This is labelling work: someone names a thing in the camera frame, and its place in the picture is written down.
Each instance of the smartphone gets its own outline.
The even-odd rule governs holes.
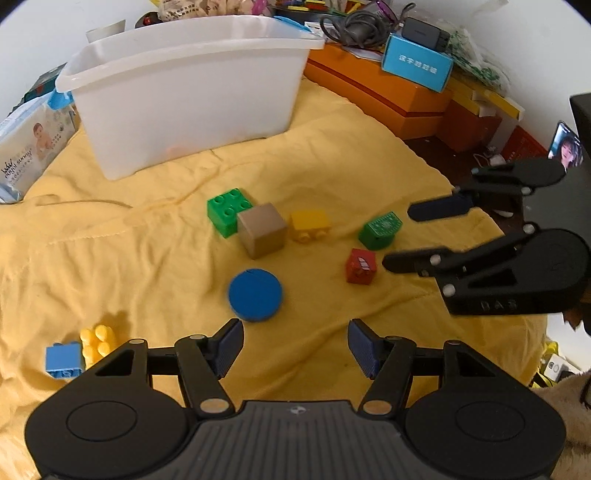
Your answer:
[[[581,140],[564,122],[558,122],[554,141],[548,151],[548,158],[562,163],[565,170],[578,167],[583,162]]]

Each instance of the red box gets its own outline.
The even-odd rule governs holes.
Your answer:
[[[522,158],[547,157],[548,149],[518,125],[509,137],[501,155],[506,161],[512,162]]]
[[[345,271],[347,282],[369,285],[377,272],[375,252],[354,248],[351,250]]]

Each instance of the red block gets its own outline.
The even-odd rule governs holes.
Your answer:
[[[369,285],[377,272],[375,252],[354,248],[345,265],[347,282]]]

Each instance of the green lego brick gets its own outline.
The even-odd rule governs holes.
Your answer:
[[[207,201],[207,216],[224,238],[238,231],[237,215],[252,208],[239,189],[232,189]]]
[[[394,212],[388,212],[366,223],[359,233],[359,241],[368,250],[381,250],[388,247],[394,240],[394,235],[402,227],[400,218]]]

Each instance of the orange box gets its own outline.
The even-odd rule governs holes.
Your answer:
[[[312,50],[304,75],[349,99],[403,140],[435,135],[452,98],[449,91],[433,92],[334,45]]]
[[[451,102],[437,131],[437,138],[456,153],[487,145],[495,135],[502,118],[477,116],[462,105]]]

